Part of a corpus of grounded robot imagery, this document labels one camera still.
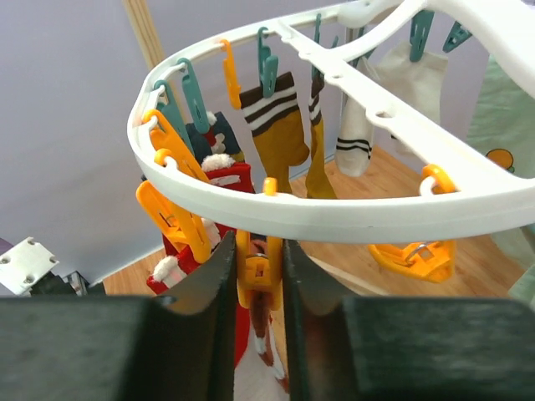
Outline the wooden drying rack frame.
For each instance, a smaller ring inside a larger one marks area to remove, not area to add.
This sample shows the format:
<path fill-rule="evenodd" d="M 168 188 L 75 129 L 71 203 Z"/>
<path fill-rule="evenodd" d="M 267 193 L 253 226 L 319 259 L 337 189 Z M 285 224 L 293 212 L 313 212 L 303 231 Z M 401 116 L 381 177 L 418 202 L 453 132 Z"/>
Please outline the wooden drying rack frame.
<path fill-rule="evenodd" d="M 146 0 L 123 0 L 123 7 L 139 44 L 147 68 L 151 71 L 166 56 Z"/>

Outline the white sock black stripes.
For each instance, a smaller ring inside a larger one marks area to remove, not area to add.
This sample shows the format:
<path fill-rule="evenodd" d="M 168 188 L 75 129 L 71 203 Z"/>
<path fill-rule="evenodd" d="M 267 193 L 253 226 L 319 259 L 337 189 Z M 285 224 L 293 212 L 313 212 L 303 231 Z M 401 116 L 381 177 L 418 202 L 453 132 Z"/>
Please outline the white sock black stripes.
<path fill-rule="evenodd" d="M 374 142 L 374 127 L 365 109 L 348 96 L 334 153 L 339 170 L 350 177 L 361 176 L 369 166 Z"/>

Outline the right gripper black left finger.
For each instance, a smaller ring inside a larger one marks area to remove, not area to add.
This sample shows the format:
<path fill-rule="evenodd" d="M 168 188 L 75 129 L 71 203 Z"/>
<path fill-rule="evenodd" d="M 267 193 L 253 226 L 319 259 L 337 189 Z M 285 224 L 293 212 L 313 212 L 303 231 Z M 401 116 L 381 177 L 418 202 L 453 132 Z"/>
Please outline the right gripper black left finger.
<path fill-rule="evenodd" d="M 230 400 L 236 242 L 157 297 L 1 301 L 4 400 Z"/>

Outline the white round clip hanger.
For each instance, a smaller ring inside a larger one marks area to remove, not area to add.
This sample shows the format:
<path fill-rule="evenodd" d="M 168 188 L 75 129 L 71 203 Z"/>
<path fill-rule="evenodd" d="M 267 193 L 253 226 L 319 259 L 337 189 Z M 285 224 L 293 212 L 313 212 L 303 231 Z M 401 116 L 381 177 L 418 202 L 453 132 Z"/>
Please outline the white round clip hanger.
<path fill-rule="evenodd" d="M 311 200 L 226 190 L 160 166 L 150 142 L 153 86 L 179 68 L 220 49 L 214 35 L 174 53 L 146 76 L 127 121 L 127 136 L 138 165 L 167 199 L 200 216 L 238 229 L 286 239 L 335 243 L 396 243 L 456 239 L 525 226 L 534 220 L 534 182 L 509 174 L 378 84 L 350 61 L 377 47 L 420 10 L 446 13 L 472 32 L 502 69 L 526 93 L 534 91 L 534 13 L 519 1 L 373 1 L 371 17 L 389 10 L 375 29 L 339 48 L 324 48 L 301 33 L 317 16 L 350 23 L 348 3 L 310 9 L 262 21 L 269 33 L 293 47 L 321 70 L 328 84 L 343 90 L 366 110 L 367 119 L 387 129 L 421 160 L 439 165 L 455 191 L 368 200 Z"/>

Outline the navy blue sock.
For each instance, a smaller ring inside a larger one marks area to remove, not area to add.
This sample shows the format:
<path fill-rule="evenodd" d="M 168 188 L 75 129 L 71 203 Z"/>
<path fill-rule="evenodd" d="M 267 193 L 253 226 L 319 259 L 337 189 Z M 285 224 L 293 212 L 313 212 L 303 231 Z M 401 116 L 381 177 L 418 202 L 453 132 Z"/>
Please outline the navy blue sock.
<path fill-rule="evenodd" d="M 211 125 L 207 133 L 201 134 L 193 123 L 186 125 L 196 161 L 201 165 L 210 155 L 227 154 L 235 161 L 243 162 L 245 156 L 224 114 L 222 112 L 213 114 L 210 111 L 206 113 Z"/>

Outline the mustard yellow sock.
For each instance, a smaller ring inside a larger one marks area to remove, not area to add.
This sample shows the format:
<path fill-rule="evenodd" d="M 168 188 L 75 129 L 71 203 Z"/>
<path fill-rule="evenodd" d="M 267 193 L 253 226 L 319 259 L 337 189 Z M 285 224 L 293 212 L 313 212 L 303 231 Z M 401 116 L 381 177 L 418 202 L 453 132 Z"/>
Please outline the mustard yellow sock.
<path fill-rule="evenodd" d="M 309 155 L 293 75 L 279 75 L 269 98 L 262 96 L 258 86 L 240 93 L 240 100 L 266 175 L 278 181 L 280 192 L 290 194 L 289 169 Z"/>
<path fill-rule="evenodd" d="M 334 188 L 324 169 L 324 122 L 321 112 L 320 93 L 324 88 L 324 78 L 317 72 L 311 84 L 308 112 L 311 134 L 311 164 L 305 179 L 307 197 L 310 199 L 336 199 Z"/>

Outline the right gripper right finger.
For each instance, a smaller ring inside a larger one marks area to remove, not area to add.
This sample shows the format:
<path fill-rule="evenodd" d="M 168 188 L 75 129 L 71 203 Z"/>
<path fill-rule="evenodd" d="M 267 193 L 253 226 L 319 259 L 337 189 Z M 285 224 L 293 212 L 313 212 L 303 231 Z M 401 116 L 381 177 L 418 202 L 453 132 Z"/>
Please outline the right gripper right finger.
<path fill-rule="evenodd" d="M 504 298 L 360 296 L 283 243 L 293 400 L 531 400 L 534 312 Z"/>

